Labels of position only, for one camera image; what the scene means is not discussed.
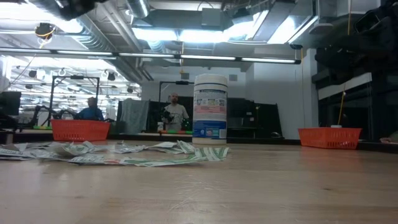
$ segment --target blue label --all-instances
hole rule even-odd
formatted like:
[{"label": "blue label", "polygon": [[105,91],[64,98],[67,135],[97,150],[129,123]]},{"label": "blue label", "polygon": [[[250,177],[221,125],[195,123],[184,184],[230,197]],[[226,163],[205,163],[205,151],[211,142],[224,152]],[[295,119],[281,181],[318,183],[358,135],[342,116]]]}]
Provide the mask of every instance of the blue label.
[{"label": "blue label", "polygon": [[194,138],[226,139],[225,121],[194,121]]}]

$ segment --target yellow cable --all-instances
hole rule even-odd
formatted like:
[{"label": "yellow cable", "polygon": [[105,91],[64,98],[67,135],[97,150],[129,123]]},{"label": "yellow cable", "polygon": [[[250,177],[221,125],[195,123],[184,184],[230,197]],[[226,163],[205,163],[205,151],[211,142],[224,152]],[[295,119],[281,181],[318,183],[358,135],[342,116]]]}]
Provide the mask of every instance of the yellow cable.
[{"label": "yellow cable", "polygon": [[353,8],[353,0],[349,0],[349,13],[348,13],[348,35],[351,31],[351,9]]},{"label": "yellow cable", "polygon": [[46,34],[36,34],[36,36],[38,36],[38,37],[46,37],[46,36],[48,36],[48,35],[54,33],[54,31],[55,31],[55,28],[52,29],[50,32],[48,32],[48,33],[46,33]]},{"label": "yellow cable", "polygon": [[340,125],[341,113],[343,112],[343,103],[344,103],[344,96],[345,96],[345,88],[346,88],[346,85],[344,84],[343,94],[342,94],[342,96],[341,96],[340,112],[339,112],[339,115],[338,115],[338,122],[337,122],[337,125]]},{"label": "yellow cable", "polygon": [[[353,0],[349,0],[349,12],[348,12],[348,35],[351,33],[351,10],[353,8]],[[346,83],[344,83],[343,93],[341,94],[341,103],[340,103],[340,112],[338,114],[338,122],[337,125],[340,125],[341,121],[341,114],[343,112],[343,104],[344,104],[344,97],[346,92]]]}]

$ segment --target product label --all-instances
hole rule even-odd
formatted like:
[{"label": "product label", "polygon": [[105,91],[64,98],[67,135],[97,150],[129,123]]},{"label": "product label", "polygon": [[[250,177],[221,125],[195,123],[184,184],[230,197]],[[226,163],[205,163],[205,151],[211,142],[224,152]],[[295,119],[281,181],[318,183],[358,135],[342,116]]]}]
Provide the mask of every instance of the product label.
[{"label": "product label", "polygon": [[193,120],[216,119],[226,121],[226,92],[197,90],[193,95]]},{"label": "product label", "polygon": [[226,139],[225,121],[194,121],[194,138]]}]

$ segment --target gray curtain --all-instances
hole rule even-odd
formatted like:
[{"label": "gray curtain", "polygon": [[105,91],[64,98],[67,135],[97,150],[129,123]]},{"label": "gray curtain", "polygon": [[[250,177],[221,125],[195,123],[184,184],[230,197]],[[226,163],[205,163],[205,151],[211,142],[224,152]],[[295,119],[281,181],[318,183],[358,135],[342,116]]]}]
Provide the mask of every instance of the gray curtain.
[{"label": "gray curtain", "polygon": [[146,129],[149,101],[126,99],[122,102],[124,133],[136,134]]}]

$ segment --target man in white shirt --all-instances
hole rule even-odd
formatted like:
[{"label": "man in white shirt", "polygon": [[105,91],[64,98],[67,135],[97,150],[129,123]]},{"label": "man in white shirt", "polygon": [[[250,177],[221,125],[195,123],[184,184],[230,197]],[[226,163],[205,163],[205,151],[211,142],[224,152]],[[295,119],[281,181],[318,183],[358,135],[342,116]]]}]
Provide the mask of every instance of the man in white shirt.
[{"label": "man in white shirt", "polygon": [[165,107],[170,113],[170,116],[173,118],[170,122],[167,119],[163,119],[163,122],[166,123],[166,130],[172,131],[181,131],[182,120],[188,119],[188,113],[184,106],[178,104],[178,95],[176,93],[172,93],[170,96],[171,104]]}]

